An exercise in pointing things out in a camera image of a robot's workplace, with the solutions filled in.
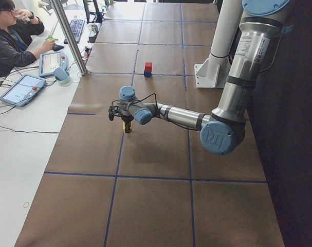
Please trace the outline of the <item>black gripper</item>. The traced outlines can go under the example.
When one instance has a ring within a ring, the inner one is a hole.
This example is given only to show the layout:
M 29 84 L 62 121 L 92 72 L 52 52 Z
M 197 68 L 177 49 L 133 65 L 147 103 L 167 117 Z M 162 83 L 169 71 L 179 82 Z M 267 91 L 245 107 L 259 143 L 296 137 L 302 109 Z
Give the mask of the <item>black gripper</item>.
M 124 121 L 124 132 L 130 133 L 131 132 L 131 121 L 133 121 L 133 116 L 121 116 L 121 119 Z

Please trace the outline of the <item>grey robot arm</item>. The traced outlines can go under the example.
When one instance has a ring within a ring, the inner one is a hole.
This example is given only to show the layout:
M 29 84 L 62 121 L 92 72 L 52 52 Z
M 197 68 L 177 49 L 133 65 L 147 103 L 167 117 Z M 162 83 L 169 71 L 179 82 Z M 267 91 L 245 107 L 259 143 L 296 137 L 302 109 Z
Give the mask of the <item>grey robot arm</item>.
M 271 39 L 285 32 L 284 23 L 294 1 L 223 1 L 209 57 L 195 65 L 198 88 L 221 88 L 218 106 L 210 114 L 189 111 L 136 97 L 124 86 L 112 102 L 108 117 L 120 117 L 124 131 L 132 121 L 145 125 L 160 118 L 185 129 L 200 132 L 202 146 L 210 153 L 232 152 L 245 137 L 244 116 L 261 71 Z

